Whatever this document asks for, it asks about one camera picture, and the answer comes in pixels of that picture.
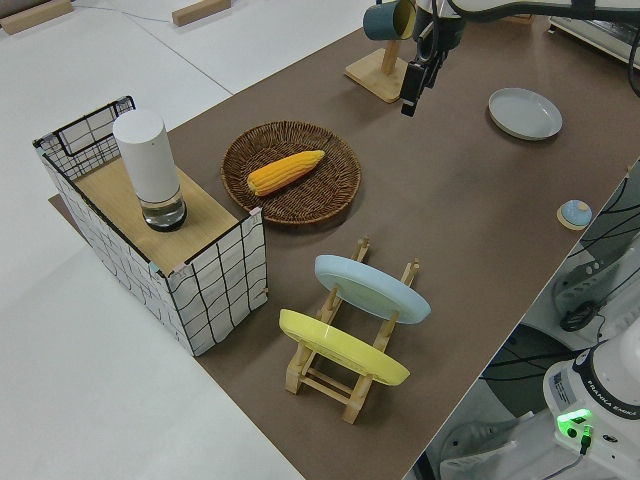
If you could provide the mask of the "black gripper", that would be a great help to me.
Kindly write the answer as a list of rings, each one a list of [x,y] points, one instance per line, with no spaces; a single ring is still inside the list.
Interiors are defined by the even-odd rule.
[[[424,63],[411,61],[407,64],[400,91],[402,99],[401,113],[413,117],[423,87],[433,88],[440,68],[445,61],[445,52],[458,46],[461,41],[465,20],[462,19],[447,1],[415,2],[416,20],[413,39],[420,53],[430,53],[434,33],[437,33],[436,53]]]

